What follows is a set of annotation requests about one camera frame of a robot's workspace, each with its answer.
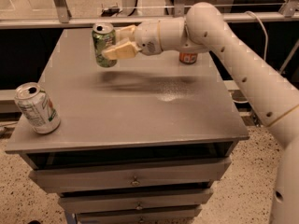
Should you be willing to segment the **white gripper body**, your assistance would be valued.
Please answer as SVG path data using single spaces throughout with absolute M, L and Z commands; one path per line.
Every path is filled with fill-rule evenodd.
M 158 21 L 144 21 L 135 28 L 135 42 L 145 55 L 158 55 L 162 52 L 158 25 Z

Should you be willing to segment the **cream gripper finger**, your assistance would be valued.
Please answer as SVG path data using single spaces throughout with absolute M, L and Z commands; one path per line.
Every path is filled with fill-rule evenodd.
M 135 25 L 129 25 L 116 30 L 116 41 L 120 42 L 123 39 L 135 40 Z
M 135 41 L 125 38 L 115 45 L 104 47 L 101 54 L 104 58 L 109 60 L 131 59 L 141 50 L 142 48 L 140 48 Z

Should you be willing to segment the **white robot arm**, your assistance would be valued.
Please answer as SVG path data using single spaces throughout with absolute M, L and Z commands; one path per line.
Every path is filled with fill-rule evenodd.
M 212 51 L 283 148 L 269 224 L 299 222 L 299 90 L 241 41 L 209 3 L 193 5 L 184 18 L 144 21 L 116 32 L 102 52 L 110 60 L 141 52 Z

